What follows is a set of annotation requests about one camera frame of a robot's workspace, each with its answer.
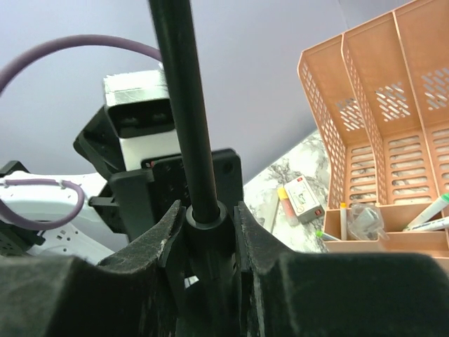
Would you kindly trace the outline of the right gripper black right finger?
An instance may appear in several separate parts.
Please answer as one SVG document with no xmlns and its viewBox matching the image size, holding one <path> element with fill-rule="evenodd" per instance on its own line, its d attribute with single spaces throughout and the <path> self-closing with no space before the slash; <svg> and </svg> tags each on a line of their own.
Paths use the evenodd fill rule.
<svg viewBox="0 0 449 337">
<path fill-rule="evenodd" d="M 299 253 L 234 209 L 247 336 L 447 336 L 448 276 L 417 253 Z"/>
</svg>

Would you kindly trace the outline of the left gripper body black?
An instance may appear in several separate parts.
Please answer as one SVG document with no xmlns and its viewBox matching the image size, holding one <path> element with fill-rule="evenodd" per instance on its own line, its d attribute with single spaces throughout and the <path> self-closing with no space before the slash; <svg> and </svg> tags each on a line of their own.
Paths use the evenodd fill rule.
<svg viewBox="0 0 449 337">
<path fill-rule="evenodd" d="M 86 124 L 73 146 L 107 181 L 89 204 L 112 232 L 133 241 L 159 222 L 174 201 L 191 205 L 180 153 L 148 161 L 133 171 L 125 169 L 105 106 Z"/>
</svg>

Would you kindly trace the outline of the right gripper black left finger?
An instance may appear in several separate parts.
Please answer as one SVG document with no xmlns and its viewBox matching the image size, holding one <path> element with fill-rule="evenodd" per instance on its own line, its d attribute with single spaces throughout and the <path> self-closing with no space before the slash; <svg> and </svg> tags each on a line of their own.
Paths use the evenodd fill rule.
<svg viewBox="0 0 449 337">
<path fill-rule="evenodd" d="M 174 336 L 177 309 L 158 261 L 182 215 L 174 202 L 99 265 L 75 256 L 1 259 L 1 335 Z"/>
</svg>

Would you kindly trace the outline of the black microphone stand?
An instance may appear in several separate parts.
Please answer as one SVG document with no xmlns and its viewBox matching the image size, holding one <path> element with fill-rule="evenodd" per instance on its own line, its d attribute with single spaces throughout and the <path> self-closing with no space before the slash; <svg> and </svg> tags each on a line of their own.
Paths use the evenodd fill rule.
<svg viewBox="0 0 449 337">
<path fill-rule="evenodd" d="M 198 282 L 187 289 L 183 313 L 197 336 L 239 336 L 236 238 L 218 201 L 203 89 L 189 1 L 150 1 L 191 205 L 183 241 Z"/>
</svg>

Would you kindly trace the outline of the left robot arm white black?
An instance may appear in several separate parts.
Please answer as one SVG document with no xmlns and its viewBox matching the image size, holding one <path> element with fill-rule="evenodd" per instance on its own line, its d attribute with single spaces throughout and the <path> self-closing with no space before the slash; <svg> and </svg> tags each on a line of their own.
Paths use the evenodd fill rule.
<svg viewBox="0 0 449 337">
<path fill-rule="evenodd" d="M 195 211 L 243 196 L 231 149 L 205 159 L 173 154 L 146 159 L 127 171 L 109 117 L 99 110 L 74 141 L 95 173 L 39 176 L 11 162 L 1 176 L 1 224 L 26 243 L 32 256 L 72 254 L 96 263 L 116 246 L 109 238 L 134 241 L 154 227 L 174 201 Z"/>
</svg>

